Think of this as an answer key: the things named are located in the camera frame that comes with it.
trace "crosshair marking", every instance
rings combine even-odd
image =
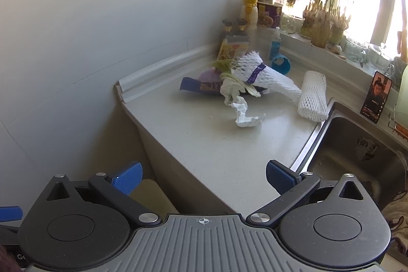
[[[200,224],[205,225],[205,224],[208,224],[211,220],[208,220],[207,218],[201,218],[201,219],[197,219],[197,221],[198,221]]]

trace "towel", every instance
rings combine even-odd
[[[382,214],[391,229],[391,244],[399,252],[407,254],[408,250],[408,195],[407,190],[398,193]]]

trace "foam fruit net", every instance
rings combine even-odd
[[[319,122],[328,118],[324,74],[316,71],[305,73],[297,112],[312,121]]]
[[[259,57],[258,53],[252,51],[233,63],[235,69],[234,76],[246,82],[252,72],[261,63],[261,57]],[[269,89],[270,91],[277,91],[278,93],[289,97],[295,103],[298,103],[301,95],[300,89],[290,78],[268,66],[258,74],[254,85],[256,87]]]

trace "metal screw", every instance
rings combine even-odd
[[[157,221],[158,219],[159,219],[159,216],[156,213],[147,212],[147,213],[142,213],[139,216],[139,220],[142,223],[153,223],[153,222]]]
[[[271,219],[266,213],[262,212],[252,213],[249,218],[255,223],[266,223]]]

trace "glass jar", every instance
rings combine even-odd
[[[330,30],[329,43],[333,45],[339,45],[343,37],[343,34],[344,29],[341,29],[340,27],[337,27],[336,25],[333,24]]]
[[[315,20],[312,30],[312,44],[325,48],[330,36],[330,22],[325,20]]]
[[[283,8],[280,28],[287,34],[293,34],[296,31],[295,16],[292,14],[293,6],[288,6],[287,4]]]
[[[346,37],[346,44],[344,45],[344,53],[346,57],[356,63],[366,61],[368,51],[368,43],[359,43],[350,37]]]
[[[372,71],[377,70],[385,75],[392,76],[395,74],[393,58],[385,54],[384,49],[384,43],[381,43],[381,46],[370,43],[367,51],[367,64]]]
[[[315,22],[315,18],[306,18],[300,28],[300,36],[311,39],[312,38],[312,30],[313,30],[313,23]]]

